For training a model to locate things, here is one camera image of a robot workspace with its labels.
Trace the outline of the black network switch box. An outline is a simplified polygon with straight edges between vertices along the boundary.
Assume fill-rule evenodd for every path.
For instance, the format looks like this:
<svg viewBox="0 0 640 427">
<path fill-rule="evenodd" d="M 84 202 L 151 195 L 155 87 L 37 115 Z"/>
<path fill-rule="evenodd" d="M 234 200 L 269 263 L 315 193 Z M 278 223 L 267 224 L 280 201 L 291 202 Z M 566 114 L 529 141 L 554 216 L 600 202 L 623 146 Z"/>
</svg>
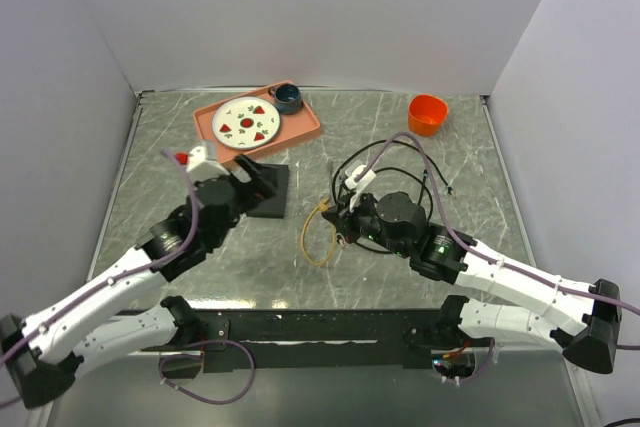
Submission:
<svg viewBox="0 0 640 427">
<path fill-rule="evenodd" d="M 284 219 L 289 187 L 289 166 L 283 164 L 263 164 L 275 194 L 247 212 L 251 218 Z"/>
</svg>

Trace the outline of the dark blue mug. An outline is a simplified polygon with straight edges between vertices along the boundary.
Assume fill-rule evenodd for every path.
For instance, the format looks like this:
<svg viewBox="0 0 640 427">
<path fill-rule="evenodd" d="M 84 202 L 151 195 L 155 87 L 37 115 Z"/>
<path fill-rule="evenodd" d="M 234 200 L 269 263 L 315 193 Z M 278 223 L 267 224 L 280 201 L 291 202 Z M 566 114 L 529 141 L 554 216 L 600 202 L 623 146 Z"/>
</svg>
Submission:
<svg viewBox="0 0 640 427">
<path fill-rule="evenodd" d="M 294 115 L 302 108 L 302 97 L 297 86 L 284 83 L 272 86 L 269 95 L 273 99 L 276 110 L 282 115 Z"/>
</svg>

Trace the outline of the white plate with strawberries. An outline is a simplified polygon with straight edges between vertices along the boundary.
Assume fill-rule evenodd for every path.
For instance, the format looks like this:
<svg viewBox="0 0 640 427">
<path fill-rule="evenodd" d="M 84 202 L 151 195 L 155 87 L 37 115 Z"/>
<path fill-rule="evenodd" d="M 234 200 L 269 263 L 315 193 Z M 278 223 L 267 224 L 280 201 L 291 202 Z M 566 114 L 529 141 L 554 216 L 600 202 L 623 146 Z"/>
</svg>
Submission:
<svg viewBox="0 0 640 427">
<path fill-rule="evenodd" d="M 269 101 L 243 96 L 224 102 L 216 110 L 211 127 L 222 145 L 248 151 L 275 139 L 280 131 L 281 116 Z"/>
</svg>

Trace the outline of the orange plastic cup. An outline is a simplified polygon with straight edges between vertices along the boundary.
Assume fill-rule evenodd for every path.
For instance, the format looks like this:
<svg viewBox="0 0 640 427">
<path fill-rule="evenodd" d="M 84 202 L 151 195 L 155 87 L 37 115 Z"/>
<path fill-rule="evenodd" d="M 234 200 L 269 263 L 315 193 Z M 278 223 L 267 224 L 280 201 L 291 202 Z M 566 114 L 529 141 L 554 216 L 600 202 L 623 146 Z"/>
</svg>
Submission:
<svg viewBox="0 0 640 427">
<path fill-rule="evenodd" d="M 416 135 L 433 136 L 447 119 L 448 111 L 444 100 L 427 94 L 417 95 L 409 103 L 408 127 Z"/>
</svg>

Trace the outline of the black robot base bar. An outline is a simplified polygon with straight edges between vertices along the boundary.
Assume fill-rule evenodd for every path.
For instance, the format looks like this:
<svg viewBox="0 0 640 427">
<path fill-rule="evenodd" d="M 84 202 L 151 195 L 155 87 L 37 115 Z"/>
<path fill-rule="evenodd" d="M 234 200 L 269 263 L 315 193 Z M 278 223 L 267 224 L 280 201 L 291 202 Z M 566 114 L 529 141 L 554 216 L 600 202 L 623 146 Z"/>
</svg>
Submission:
<svg viewBox="0 0 640 427">
<path fill-rule="evenodd" d="M 194 351 L 207 373 L 255 367 L 396 365 L 429 369 L 436 352 L 485 348 L 458 325 L 461 302 L 438 309 L 195 309 L 161 353 Z"/>
</svg>

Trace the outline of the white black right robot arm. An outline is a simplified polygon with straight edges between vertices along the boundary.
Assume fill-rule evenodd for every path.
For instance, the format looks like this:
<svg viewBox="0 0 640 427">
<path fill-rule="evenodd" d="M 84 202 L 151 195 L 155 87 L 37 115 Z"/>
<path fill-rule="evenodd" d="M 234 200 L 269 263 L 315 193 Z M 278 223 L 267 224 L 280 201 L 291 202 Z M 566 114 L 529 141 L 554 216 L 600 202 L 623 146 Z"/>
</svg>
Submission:
<svg viewBox="0 0 640 427">
<path fill-rule="evenodd" d="M 536 344 L 560 352 L 584 370 L 612 373 L 621 324 L 615 283 L 572 281 L 501 255 L 430 222 L 425 209 L 405 192 L 381 199 L 364 194 L 357 205 L 345 195 L 322 216 L 346 243 L 366 238 L 407 259 L 423 277 L 502 299 L 500 305 L 463 296 L 446 300 L 437 321 L 444 343 L 492 338 Z"/>
</svg>

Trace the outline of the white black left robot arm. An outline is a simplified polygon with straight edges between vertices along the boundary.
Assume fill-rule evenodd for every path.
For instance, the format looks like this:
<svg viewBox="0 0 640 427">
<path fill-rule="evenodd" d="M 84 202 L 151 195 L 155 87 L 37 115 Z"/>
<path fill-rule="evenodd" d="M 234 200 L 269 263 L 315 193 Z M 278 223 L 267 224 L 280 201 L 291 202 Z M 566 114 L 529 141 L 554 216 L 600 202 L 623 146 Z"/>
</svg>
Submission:
<svg viewBox="0 0 640 427">
<path fill-rule="evenodd" d="M 198 321 L 189 304 L 171 297 L 128 319 L 116 315 L 149 289 L 163 287 L 219 248 L 241 217 L 277 193 L 277 171 L 245 155 L 238 179 L 206 153 L 165 151 L 183 176 L 184 204 L 153 225 L 102 274 L 56 304 L 25 318 L 1 320 L 1 365 L 27 409 L 66 393 L 83 375 L 148 347 L 190 347 Z"/>
</svg>

